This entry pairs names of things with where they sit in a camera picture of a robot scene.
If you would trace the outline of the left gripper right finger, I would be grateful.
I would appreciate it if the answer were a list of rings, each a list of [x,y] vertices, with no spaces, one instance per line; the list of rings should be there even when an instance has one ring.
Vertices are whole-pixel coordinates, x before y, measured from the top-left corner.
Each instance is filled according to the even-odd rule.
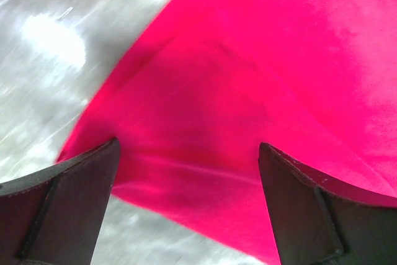
[[[396,198],[311,168],[268,143],[259,170],[282,264],[396,264]]]

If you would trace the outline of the bright pink t shirt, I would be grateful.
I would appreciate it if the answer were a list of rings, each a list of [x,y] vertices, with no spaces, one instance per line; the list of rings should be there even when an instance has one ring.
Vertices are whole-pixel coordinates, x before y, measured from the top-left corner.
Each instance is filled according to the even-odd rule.
[[[114,137],[115,196],[276,264],[262,142],[396,195],[396,0],[172,0],[58,160]]]

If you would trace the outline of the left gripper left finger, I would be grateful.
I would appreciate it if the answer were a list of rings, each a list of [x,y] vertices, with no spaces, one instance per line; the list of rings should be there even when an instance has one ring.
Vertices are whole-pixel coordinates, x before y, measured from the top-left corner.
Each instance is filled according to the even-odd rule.
[[[1,183],[1,264],[90,264],[120,144]]]

